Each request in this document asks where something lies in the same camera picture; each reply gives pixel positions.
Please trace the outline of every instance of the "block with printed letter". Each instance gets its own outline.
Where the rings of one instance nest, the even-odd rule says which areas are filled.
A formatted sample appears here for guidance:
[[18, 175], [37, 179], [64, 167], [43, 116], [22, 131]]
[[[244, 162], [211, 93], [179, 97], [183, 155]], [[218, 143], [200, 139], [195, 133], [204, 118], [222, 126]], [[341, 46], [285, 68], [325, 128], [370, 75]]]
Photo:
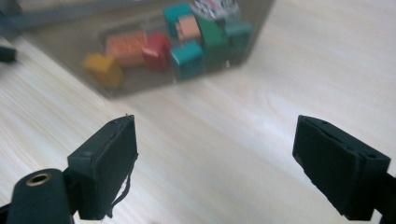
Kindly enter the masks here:
[[83, 64], [104, 87], [117, 88], [123, 81], [123, 73], [116, 60], [101, 54], [90, 54]]
[[163, 33], [152, 33], [148, 43], [142, 48], [146, 66], [155, 71], [163, 71], [169, 66], [170, 42]]
[[144, 64], [142, 48], [147, 44], [145, 32], [110, 36], [106, 41], [106, 54], [116, 59], [120, 67]]

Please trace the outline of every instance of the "toy block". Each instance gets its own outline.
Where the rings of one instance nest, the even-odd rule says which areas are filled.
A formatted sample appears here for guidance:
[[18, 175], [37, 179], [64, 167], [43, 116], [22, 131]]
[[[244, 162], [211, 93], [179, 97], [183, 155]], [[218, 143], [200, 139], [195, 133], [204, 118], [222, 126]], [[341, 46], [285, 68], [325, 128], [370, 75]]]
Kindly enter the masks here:
[[90, 54], [83, 64], [104, 87], [117, 88], [123, 81], [123, 73], [116, 60], [109, 56]]
[[142, 48], [146, 66], [154, 71], [164, 71], [169, 66], [170, 42], [166, 35], [153, 33]]
[[15, 49], [0, 47], [0, 62], [2, 63], [15, 62], [16, 55], [17, 55], [17, 51]]
[[120, 67], [144, 64], [142, 48], [147, 44], [145, 32], [113, 35], [106, 41], [106, 54], [116, 59]]
[[201, 38], [201, 32], [199, 31], [197, 21], [192, 15], [180, 17], [176, 28], [178, 40], [182, 42], [187, 40], [199, 41]]
[[165, 20], [168, 25], [170, 36], [177, 38], [176, 24], [178, 22], [178, 18], [190, 14], [191, 14], [191, 9], [189, 4], [187, 3], [180, 3], [178, 5], [166, 7], [163, 10], [163, 15], [165, 16]]
[[224, 28], [230, 53], [243, 53], [248, 47], [252, 27], [249, 22], [227, 24]]
[[228, 59], [228, 39], [215, 21], [198, 19], [198, 25], [203, 39], [205, 62], [217, 64]]
[[194, 77], [205, 71], [204, 55], [201, 47], [195, 41], [172, 49], [172, 60], [180, 78]]

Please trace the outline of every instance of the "teal block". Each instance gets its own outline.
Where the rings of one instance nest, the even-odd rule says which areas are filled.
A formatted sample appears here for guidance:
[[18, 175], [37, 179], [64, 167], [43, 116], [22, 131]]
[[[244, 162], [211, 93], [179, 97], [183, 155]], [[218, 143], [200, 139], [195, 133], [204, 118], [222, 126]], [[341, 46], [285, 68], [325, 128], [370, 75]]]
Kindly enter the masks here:
[[176, 24], [178, 23], [178, 18], [190, 14], [192, 12], [188, 3], [180, 3], [163, 9], [163, 15], [165, 16], [170, 36], [177, 38]]
[[244, 53], [248, 48], [253, 28], [249, 22], [227, 24], [224, 32], [228, 38], [228, 52]]
[[205, 50], [224, 48], [227, 45], [227, 38], [215, 21], [202, 18], [198, 18], [197, 21]]
[[198, 18], [198, 25], [204, 45], [205, 64], [221, 65], [228, 60], [228, 39], [215, 21]]
[[173, 48], [171, 54], [180, 78], [194, 77], [205, 71], [204, 53], [197, 42], [191, 41]]

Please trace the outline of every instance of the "transparent container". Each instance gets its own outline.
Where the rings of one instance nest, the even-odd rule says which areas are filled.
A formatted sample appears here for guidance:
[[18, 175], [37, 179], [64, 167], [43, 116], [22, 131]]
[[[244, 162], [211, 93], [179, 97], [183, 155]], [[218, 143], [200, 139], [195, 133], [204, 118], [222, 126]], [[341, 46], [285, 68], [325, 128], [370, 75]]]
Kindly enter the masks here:
[[273, 0], [7, 0], [1, 35], [24, 35], [107, 97], [243, 63]]

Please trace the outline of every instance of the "light wood surface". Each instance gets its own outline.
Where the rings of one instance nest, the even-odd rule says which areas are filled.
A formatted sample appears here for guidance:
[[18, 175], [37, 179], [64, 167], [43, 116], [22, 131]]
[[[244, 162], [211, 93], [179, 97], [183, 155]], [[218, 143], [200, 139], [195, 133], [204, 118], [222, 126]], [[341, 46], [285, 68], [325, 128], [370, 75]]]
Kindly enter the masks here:
[[297, 116], [396, 159], [395, 40], [393, 0], [277, 0], [243, 66], [114, 100], [19, 40], [19, 62], [0, 65], [0, 204], [133, 114], [132, 189], [103, 223], [349, 223], [291, 156]]

